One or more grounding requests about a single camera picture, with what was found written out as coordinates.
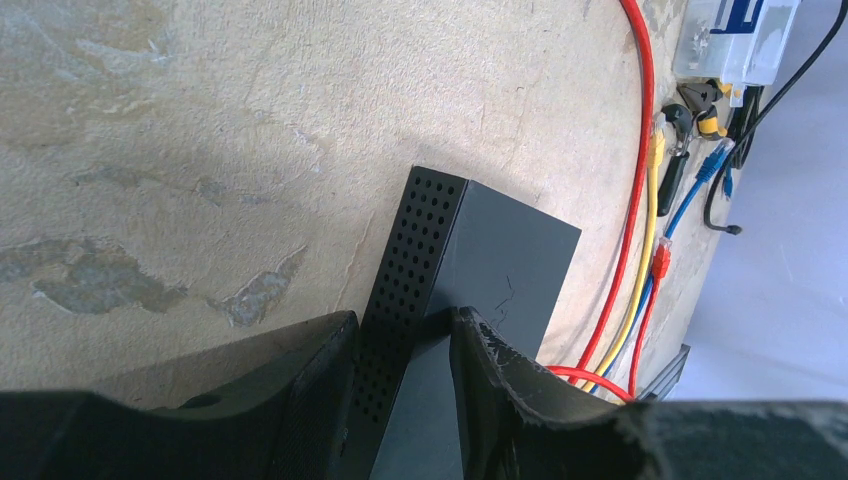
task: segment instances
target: black metal box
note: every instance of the black metal box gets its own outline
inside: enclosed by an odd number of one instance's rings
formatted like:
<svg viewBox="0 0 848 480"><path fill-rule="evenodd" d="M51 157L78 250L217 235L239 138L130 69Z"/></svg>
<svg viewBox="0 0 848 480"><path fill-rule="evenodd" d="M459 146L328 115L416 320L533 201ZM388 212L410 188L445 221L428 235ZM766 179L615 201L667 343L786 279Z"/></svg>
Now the black metal box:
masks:
<svg viewBox="0 0 848 480"><path fill-rule="evenodd" d="M421 343L424 319L473 306L535 358L579 237L485 185L412 169L362 319L345 479L462 478L449 339Z"/></svg>

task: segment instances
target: crack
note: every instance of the crack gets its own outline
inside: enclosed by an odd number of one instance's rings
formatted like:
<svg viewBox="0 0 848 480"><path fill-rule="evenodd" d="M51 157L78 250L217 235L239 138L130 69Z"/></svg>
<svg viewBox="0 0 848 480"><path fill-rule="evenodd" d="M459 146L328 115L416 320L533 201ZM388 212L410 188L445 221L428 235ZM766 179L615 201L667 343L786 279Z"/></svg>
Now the crack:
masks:
<svg viewBox="0 0 848 480"><path fill-rule="evenodd" d="M362 237L353 249L353 256L350 258L350 262L348 262L347 267L345 267L345 284L342 285L342 289L339 291L339 296L336 299L336 305L333 307L334 312L339 311L339 305L342 303L342 297L344 297L345 292L347 292L347 286L350 284L350 270L353 268L353 262L356 260L356 257L362 253L362 246L365 244L365 239L368 238L368 232L371 230L371 224L373 221L374 212L371 212L371 217L368 218L368 223L365 224L365 231L362 232Z"/></svg>

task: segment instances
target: clear plastic box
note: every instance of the clear plastic box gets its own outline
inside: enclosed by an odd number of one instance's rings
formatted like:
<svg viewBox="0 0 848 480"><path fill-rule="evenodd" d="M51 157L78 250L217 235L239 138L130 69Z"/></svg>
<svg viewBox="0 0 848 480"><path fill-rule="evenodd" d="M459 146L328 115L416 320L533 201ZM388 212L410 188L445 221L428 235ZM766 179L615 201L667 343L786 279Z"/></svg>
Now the clear plastic box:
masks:
<svg viewBox="0 0 848 480"><path fill-rule="evenodd" d="M690 0L674 55L679 77L733 85L774 83L801 0Z"/></svg>

